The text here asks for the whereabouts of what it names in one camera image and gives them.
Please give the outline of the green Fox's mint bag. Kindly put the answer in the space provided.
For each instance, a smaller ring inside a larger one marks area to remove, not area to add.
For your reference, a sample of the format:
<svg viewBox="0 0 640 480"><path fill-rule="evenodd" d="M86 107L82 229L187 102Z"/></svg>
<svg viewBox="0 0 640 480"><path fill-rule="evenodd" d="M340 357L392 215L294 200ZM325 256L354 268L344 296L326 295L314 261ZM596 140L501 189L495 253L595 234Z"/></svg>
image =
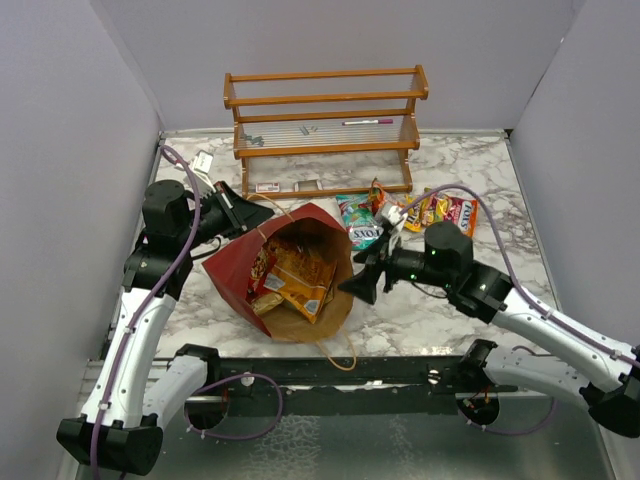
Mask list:
<svg viewBox="0 0 640 480"><path fill-rule="evenodd" d="M383 229L375 220L367 194L337 195L345 230L353 251L366 250L380 236Z"/></svg>

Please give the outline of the red brown paper bag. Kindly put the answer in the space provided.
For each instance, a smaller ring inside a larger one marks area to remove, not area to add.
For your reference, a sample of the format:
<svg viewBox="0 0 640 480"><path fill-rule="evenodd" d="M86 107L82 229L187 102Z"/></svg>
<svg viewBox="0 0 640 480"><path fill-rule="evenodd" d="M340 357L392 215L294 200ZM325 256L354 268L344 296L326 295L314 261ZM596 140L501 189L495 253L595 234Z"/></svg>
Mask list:
<svg viewBox="0 0 640 480"><path fill-rule="evenodd" d="M221 298L275 341L314 344L341 371L357 365L343 330L353 298L338 290L351 277L352 242L326 210L283 209L203 263Z"/></svg>

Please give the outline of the yellow M&M's candy bag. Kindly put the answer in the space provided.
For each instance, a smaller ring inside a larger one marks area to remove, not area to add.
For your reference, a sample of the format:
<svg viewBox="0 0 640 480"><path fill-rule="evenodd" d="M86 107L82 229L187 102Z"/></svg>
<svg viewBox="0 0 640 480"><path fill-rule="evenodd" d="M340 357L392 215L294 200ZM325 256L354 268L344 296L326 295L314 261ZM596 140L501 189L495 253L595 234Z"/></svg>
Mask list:
<svg viewBox="0 0 640 480"><path fill-rule="evenodd" d="M419 233L424 229L423 212L427 208L427 205L428 202L423 200L408 210L407 218L404 222L404 228L406 230Z"/></svg>

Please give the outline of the small orange candy packet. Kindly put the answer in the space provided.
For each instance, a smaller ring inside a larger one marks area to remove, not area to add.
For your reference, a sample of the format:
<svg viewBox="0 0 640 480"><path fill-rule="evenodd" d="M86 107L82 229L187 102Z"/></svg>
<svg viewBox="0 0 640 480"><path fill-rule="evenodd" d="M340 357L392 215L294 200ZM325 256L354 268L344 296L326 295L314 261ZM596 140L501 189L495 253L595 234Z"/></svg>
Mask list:
<svg viewBox="0 0 640 480"><path fill-rule="evenodd" d="M383 185L377 178L374 178L371 182L367 195L367 202L369 203L370 210L374 215L376 215L385 205L397 206L400 209L404 207L404 205L392 193L387 192L383 188Z"/></svg>

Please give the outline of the orange Fox's candy bag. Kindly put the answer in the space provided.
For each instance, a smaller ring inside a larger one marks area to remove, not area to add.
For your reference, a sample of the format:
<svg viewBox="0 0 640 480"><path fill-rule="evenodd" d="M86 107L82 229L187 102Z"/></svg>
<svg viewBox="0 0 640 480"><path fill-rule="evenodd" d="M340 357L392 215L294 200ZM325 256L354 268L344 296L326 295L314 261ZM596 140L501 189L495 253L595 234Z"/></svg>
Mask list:
<svg viewBox="0 0 640 480"><path fill-rule="evenodd" d="M441 221L451 221L463 234L474 236L478 214L478 202L457 196L438 193L425 199L420 208L420 225L428 227Z"/></svg>

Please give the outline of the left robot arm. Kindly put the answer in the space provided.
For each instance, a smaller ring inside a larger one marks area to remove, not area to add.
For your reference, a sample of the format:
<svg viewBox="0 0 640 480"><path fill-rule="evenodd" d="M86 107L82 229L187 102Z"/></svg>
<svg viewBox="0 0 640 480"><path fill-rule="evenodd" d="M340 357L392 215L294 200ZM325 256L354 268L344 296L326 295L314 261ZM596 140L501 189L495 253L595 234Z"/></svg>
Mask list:
<svg viewBox="0 0 640 480"><path fill-rule="evenodd" d="M190 347L159 380L149 374L165 325L193 268L192 249L233 240L273 216L225 182L205 194L181 182L149 185L143 229L124 267L118 321L101 372L78 417L60 422L56 439L80 464L144 476L155 465L167 424L189 395L214 392L216 353Z"/></svg>

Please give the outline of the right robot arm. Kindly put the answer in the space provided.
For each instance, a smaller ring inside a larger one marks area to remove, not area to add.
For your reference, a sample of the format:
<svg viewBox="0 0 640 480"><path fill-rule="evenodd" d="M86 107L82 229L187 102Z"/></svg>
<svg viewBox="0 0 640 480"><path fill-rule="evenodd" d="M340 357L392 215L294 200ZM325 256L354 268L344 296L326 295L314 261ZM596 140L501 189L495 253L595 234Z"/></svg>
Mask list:
<svg viewBox="0 0 640 480"><path fill-rule="evenodd" d="M469 390L517 386L585 409L601 427L627 438L639 435L639 350L607 337L536 298L514 278L475 260L469 237L449 221L428 227L425 247L401 247L392 227L358 253L362 270L339 290L374 304L377 283L399 281L440 288L460 313L511 331L544 355L519 356L492 341L472 344L459 367Z"/></svg>

